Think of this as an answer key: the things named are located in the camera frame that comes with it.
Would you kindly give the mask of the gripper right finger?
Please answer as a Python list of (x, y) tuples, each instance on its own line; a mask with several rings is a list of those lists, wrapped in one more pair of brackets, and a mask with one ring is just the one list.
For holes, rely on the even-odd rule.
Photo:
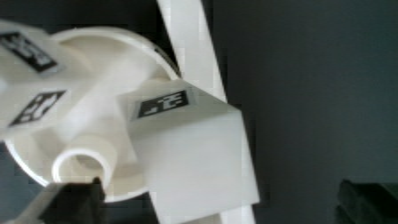
[(334, 224), (398, 224), (398, 183), (341, 181)]

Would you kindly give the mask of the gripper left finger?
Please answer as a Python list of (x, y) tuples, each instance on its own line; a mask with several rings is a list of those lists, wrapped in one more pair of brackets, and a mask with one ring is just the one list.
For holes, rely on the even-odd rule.
[(100, 178), (87, 183), (52, 183), (14, 224), (107, 224), (105, 191)]

